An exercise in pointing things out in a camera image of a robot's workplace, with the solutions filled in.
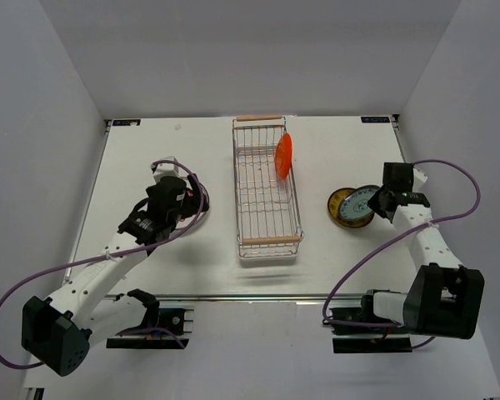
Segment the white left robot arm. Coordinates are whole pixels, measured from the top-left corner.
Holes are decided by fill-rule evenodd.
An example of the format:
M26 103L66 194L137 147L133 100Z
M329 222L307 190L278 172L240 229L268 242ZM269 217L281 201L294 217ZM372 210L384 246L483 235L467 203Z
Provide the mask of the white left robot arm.
M181 220L206 213L209 196L193 175L162 177L146 193L118 226L100 261L90 262L46 298L32 297L23 306L22 347L61 377L107 338L159 327L159 301L151 293L131 289L109 304L103 299L170 238Z

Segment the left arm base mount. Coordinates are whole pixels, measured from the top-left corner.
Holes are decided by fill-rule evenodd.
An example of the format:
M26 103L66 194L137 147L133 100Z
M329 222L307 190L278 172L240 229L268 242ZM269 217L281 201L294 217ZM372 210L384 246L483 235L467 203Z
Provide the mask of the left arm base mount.
M107 349L183 350L193 331L194 309L184 306L161 307L155 327L138 327L132 334L117 335L106 341Z

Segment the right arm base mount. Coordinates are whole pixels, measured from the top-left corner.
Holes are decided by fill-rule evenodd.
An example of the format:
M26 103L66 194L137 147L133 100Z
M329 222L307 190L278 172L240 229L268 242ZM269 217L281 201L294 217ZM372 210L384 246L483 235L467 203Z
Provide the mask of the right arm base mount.
M373 313L374 290L360 298L358 305L331 307L322 325L332 330L332 349L336 354L411 353L413 346L403 327L390 326L389 320Z

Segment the blue patterned plate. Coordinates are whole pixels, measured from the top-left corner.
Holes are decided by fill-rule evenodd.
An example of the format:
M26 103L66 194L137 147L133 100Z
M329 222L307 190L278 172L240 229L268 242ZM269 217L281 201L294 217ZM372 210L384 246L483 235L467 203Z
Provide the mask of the blue patterned plate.
M357 221L373 215L368 201L379 190L379 186L365 185L348 194L340 203L338 215L346 221Z

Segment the yellow patterned plate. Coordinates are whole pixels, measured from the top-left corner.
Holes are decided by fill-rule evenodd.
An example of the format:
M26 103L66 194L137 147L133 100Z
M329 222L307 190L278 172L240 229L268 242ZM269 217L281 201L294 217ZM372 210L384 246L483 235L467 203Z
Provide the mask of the yellow patterned plate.
M368 216L356 221L346 220L339 216L339 205L341 201L344 200L347 195L353 192L354 189L352 187L343 187L335 190L327 200L327 212L330 218L343 228L364 228L373 220L373 212L371 212Z

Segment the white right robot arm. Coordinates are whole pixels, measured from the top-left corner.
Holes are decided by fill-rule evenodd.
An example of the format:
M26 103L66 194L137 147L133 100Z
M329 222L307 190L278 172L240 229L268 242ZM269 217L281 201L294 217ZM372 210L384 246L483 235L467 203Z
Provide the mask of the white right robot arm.
M408 333L468 340L475 332L484 277L453 254L415 184L411 163L387 162L368 206L387 219L407 246L417 274L405 293L373 289L362 299L361 325L376 333L396 323Z

